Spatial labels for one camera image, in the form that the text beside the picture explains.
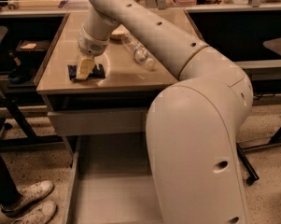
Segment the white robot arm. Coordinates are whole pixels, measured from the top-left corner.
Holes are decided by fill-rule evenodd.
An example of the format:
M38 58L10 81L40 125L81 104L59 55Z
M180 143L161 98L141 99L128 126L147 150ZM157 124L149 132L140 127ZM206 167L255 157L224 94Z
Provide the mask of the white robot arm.
M246 73L135 0L89 0L83 53L105 51L124 25L176 78L152 102L148 156L164 224L248 224L236 135L253 103Z

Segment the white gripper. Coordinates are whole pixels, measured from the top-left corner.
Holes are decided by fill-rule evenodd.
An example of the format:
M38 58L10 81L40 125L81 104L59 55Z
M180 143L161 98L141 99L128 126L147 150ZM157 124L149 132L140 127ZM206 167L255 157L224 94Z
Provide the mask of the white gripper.
M77 37L77 43L79 50L86 55L80 56L77 60L76 79L85 80L95 66L93 56L102 55L109 44L109 40L95 39L84 28L81 28Z

